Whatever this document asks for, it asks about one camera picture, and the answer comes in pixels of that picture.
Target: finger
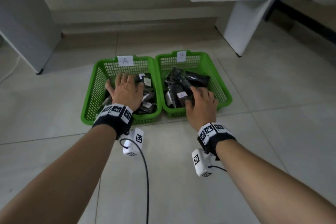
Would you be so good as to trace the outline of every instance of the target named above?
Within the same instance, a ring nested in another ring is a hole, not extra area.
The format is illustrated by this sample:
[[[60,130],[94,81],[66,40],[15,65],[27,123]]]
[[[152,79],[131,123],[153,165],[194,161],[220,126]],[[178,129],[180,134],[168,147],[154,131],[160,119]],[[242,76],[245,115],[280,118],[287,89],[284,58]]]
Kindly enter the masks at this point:
[[[123,75],[122,73],[118,73],[117,77],[115,78],[115,88],[117,88],[120,85],[122,75]]]
[[[218,107],[218,104],[219,104],[219,100],[215,98],[215,100],[214,100],[214,102],[213,102],[213,103],[215,104],[215,108],[217,109],[217,107]]]
[[[128,73],[124,73],[123,77],[121,78],[121,82],[126,83],[128,78]]]
[[[127,82],[129,84],[134,84],[134,75],[129,75],[128,78],[127,78]]]
[[[142,101],[142,97],[144,96],[144,83],[143,82],[140,82],[138,84],[138,87],[136,89],[136,95],[137,95],[137,99],[140,99]]]
[[[200,91],[201,96],[202,96],[203,99],[209,100],[209,91],[208,91],[207,88],[200,87],[200,88],[198,88],[198,90]]]
[[[210,101],[210,103],[213,103],[214,99],[215,99],[215,96],[214,96],[213,92],[209,91],[209,101]]]
[[[185,101],[185,111],[187,113],[187,116],[191,115],[193,110],[194,109],[193,109],[193,105],[191,104],[191,101],[187,99]]]
[[[107,91],[109,92],[109,94],[112,96],[114,95],[114,88],[111,86],[111,81],[110,79],[107,79],[107,81],[105,82],[105,88],[107,89]]]
[[[192,91],[193,94],[194,94],[194,99],[195,99],[195,100],[196,100],[196,99],[201,99],[201,98],[202,98],[200,91],[199,91],[196,87],[191,86],[190,89],[191,89],[191,91]]]

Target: white cable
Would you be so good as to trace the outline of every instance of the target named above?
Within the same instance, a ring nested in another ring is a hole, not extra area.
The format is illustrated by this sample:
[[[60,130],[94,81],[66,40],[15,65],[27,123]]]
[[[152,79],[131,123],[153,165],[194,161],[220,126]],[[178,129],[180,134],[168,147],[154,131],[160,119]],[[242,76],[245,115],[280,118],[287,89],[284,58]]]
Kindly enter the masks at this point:
[[[6,74],[4,77],[2,77],[0,79],[0,83],[2,83],[7,77],[9,77],[15,70],[15,68],[19,65],[19,61],[20,61],[20,56],[17,57],[17,60],[15,62],[15,65],[13,66],[13,68],[9,71],[8,74]]]

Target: basket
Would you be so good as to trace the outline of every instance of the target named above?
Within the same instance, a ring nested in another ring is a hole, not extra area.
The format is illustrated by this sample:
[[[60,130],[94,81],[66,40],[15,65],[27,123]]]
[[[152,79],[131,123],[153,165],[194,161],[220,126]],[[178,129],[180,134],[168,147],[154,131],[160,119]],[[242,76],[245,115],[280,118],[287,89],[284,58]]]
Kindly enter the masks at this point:
[[[176,56],[178,51],[174,51],[171,54],[161,54],[155,57],[157,80],[160,88],[160,98],[163,109],[167,112],[168,117],[181,117],[186,115],[186,108],[169,108],[166,105],[164,96],[164,81],[171,68],[176,66],[182,68],[184,71],[190,71],[201,75],[210,76],[211,79],[208,84],[209,90],[211,90],[215,98],[219,100],[217,110],[224,106],[228,106],[232,102],[232,96],[226,88],[222,78],[218,74],[212,60],[208,54],[204,52],[187,52],[186,61],[177,62]]]
[[[133,115],[133,125],[154,122],[162,110],[160,87],[157,81],[155,61],[151,57],[133,56],[134,66],[119,66],[118,58],[99,60],[93,67],[89,87],[84,101],[81,120],[84,124],[93,125],[96,112],[103,102],[105,82],[109,76],[116,76],[119,72],[138,74],[150,73],[152,84],[156,92],[157,110],[151,114]]]

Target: cable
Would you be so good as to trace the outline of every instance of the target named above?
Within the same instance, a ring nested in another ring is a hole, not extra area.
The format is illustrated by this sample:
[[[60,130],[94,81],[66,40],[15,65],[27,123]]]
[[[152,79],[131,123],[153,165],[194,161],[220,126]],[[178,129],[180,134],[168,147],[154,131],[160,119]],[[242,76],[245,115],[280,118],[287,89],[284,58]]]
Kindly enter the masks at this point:
[[[221,167],[218,167],[218,166],[208,166],[208,168],[212,168],[212,167],[219,168],[219,169],[221,169],[221,170],[227,172],[224,168],[221,168]]]
[[[0,79],[0,83],[2,83],[2,82],[4,81],[4,79],[6,79],[7,77],[9,77],[9,76],[14,72],[15,68],[16,68],[16,67],[18,66],[18,64],[19,64],[19,61],[20,61],[20,56],[17,57],[17,60],[16,60],[16,62],[15,62],[15,65],[14,65],[13,68],[9,71],[9,73],[6,74],[4,77],[2,77],[2,78]]]
[[[147,213],[146,213],[146,224],[148,224],[148,215],[149,215],[149,178],[148,178],[148,169],[147,169],[147,164],[146,164],[146,160],[145,160],[145,157],[144,157],[144,154],[142,153],[140,147],[136,144],[135,141],[131,140],[131,139],[127,139],[127,138],[123,138],[123,139],[120,139],[119,140],[119,143],[122,147],[124,147],[125,149],[128,149],[128,147],[126,146],[123,146],[121,144],[121,141],[125,141],[125,140],[128,140],[128,141],[131,141],[132,143],[135,144],[135,146],[139,149],[140,153],[141,153],[141,156],[142,156],[142,159],[143,159],[143,162],[145,164],[145,169],[146,169],[146,179],[147,179]]]

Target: black cable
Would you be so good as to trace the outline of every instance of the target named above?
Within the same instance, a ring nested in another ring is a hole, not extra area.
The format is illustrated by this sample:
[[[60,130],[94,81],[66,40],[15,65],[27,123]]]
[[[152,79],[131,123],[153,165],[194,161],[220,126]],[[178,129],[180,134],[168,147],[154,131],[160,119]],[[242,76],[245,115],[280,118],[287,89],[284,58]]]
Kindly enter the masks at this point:
[[[125,141],[125,140],[128,140],[128,141],[131,141],[132,143],[135,144],[135,146],[139,149],[140,153],[141,153],[141,156],[142,156],[142,159],[143,159],[143,162],[145,164],[145,169],[146,169],[146,179],[147,179],[147,213],[146,213],[146,224],[148,224],[148,215],[149,215],[149,178],[148,178],[148,169],[147,169],[147,164],[146,164],[146,160],[145,160],[145,157],[144,157],[144,154],[142,153],[140,147],[136,144],[135,141],[131,140],[131,139],[127,139],[127,138],[123,138],[123,139],[120,139],[119,140],[119,143],[122,147],[124,147],[125,149],[128,149],[128,147],[126,146],[123,146],[121,144],[121,141]]]
[[[221,167],[218,167],[218,166],[208,166],[208,168],[212,168],[212,167],[219,168],[219,169],[221,169],[221,170],[227,172],[224,168],[221,168]]]

